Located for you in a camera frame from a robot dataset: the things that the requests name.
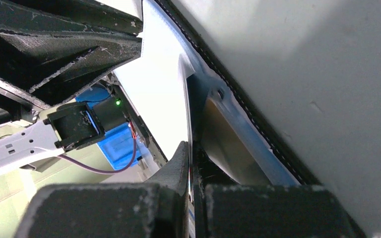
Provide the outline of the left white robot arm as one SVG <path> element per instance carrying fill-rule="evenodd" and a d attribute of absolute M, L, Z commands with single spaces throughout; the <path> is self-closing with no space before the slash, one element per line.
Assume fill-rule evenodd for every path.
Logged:
<path fill-rule="evenodd" d="M 100 0 L 0 0 L 0 176 L 106 138 L 136 113 L 114 70 L 139 58 L 143 21 Z"/>

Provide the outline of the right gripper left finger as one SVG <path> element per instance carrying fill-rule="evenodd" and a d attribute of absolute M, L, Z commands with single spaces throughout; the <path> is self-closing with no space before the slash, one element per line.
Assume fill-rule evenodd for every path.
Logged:
<path fill-rule="evenodd" d="M 186 238 L 187 142 L 144 182 L 51 184 L 32 198 L 17 238 Z"/>

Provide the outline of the black card holder wallet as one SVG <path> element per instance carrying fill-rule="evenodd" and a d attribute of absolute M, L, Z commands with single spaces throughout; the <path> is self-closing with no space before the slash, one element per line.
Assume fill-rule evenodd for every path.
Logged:
<path fill-rule="evenodd" d="M 185 52 L 194 70 L 188 77 L 193 144 L 201 146 L 201 122 L 207 100 L 214 102 L 231 128 L 273 185 L 312 185 L 318 179 L 261 116 L 208 44 L 170 0 L 145 0 L 145 24 L 149 15 L 159 17 Z"/>

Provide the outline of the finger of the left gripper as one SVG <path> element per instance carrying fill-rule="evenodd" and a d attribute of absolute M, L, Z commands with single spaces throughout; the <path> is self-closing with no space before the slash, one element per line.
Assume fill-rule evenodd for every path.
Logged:
<path fill-rule="evenodd" d="M 0 108 L 48 109 L 137 59 L 143 22 L 95 0 L 0 0 Z"/>

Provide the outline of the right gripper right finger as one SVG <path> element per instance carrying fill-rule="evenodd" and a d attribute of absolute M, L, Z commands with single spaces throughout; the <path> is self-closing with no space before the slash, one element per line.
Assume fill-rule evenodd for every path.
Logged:
<path fill-rule="evenodd" d="M 192 149 L 198 238 L 363 238 L 336 197 L 319 185 L 241 185 Z"/>

